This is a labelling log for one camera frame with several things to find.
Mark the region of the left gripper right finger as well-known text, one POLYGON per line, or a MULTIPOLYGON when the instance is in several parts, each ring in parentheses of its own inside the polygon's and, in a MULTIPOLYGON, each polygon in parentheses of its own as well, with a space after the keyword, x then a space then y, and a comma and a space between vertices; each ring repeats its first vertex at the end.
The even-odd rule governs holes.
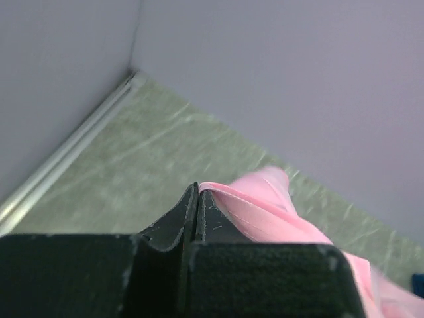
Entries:
POLYGON ((195 240, 225 244, 252 242, 223 213, 209 190, 202 191, 199 196, 195 240))

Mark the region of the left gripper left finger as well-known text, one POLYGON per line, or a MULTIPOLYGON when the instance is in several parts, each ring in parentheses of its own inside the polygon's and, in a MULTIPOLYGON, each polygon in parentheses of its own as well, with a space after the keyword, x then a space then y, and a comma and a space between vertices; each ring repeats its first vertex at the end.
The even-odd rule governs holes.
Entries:
POLYGON ((191 236, 192 225, 197 217, 198 199, 199 186, 194 182, 168 212, 139 232, 140 241, 158 252, 167 253, 176 249, 185 235, 191 236))

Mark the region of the pink t shirt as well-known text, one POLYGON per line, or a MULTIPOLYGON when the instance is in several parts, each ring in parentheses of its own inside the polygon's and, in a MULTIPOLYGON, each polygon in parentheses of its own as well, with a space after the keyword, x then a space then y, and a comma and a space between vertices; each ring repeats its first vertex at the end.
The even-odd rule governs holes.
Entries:
MULTIPOLYGON (((247 173, 229 185, 203 182, 229 220, 254 242, 323 243, 330 239, 297 214, 289 195, 284 170, 266 166, 247 173)), ((367 317, 422 317, 423 299, 385 278, 371 263, 344 254, 353 271, 367 317)))

